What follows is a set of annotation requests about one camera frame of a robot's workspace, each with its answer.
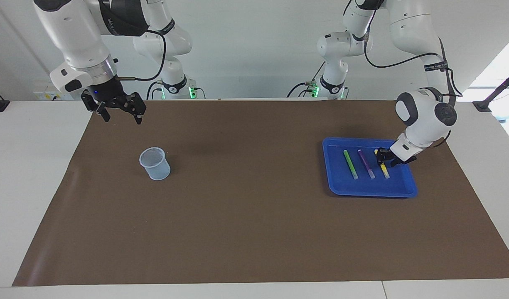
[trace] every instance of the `brown table mat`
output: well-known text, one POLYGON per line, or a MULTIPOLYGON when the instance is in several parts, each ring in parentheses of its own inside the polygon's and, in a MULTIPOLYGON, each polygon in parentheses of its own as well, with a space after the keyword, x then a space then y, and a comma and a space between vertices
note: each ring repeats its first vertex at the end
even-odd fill
POLYGON ((326 137, 395 138, 394 102, 148 102, 93 116, 14 286, 509 278, 509 250, 447 145, 415 199, 328 189, 326 137), (171 176, 138 164, 167 151, 171 176))

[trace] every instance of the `white table surface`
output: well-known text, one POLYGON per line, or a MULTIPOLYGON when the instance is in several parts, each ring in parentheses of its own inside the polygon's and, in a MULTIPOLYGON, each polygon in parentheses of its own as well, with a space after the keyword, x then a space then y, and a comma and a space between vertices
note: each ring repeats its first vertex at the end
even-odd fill
MULTIPOLYGON (((456 110, 448 144, 509 248, 509 136, 470 103, 456 110)), ((509 279, 12 288, 90 115, 82 102, 13 102, 0 113, 0 298, 509 299, 509 279)))

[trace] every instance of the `light blue plastic cup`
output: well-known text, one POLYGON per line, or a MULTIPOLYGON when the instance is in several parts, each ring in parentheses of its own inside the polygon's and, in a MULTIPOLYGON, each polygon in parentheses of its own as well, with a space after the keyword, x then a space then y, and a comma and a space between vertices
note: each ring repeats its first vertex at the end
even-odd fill
POLYGON ((165 159, 165 152, 159 147, 146 149, 140 155, 140 165, 148 172, 152 180, 160 181, 171 173, 171 167, 165 159))

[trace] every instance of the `purple marker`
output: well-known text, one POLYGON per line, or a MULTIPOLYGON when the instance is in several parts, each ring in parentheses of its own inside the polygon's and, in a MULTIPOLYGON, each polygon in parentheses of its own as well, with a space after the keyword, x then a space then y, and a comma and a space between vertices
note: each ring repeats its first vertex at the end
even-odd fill
POLYGON ((372 172, 371 167, 367 163, 367 159, 365 159, 365 155, 363 154, 363 151, 361 149, 357 150, 357 153, 361 157, 361 161, 363 161, 363 165, 365 165, 365 168, 367 169, 367 172, 369 173, 369 176, 371 176, 372 179, 375 179, 376 176, 374 175, 374 172, 372 172))

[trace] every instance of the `blue tray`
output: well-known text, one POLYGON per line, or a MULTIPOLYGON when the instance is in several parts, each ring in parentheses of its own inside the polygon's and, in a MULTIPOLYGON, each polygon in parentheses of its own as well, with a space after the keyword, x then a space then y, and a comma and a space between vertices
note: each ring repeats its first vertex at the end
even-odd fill
POLYGON ((386 179, 378 163, 374 150, 389 148, 393 140, 371 140, 359 138, 326 138, 322 145, 325 152, 328 185, 336 195, 393 197, 408 199, 417 195, 417 187, 408 165, 388 168, 391 178, 386 179), (358 179, 355 180, 345 160, 343 151, 349 151, 358 179), (372 179, 363 165, 357 150, 362 150, 367 158, 375 179, 372 179))

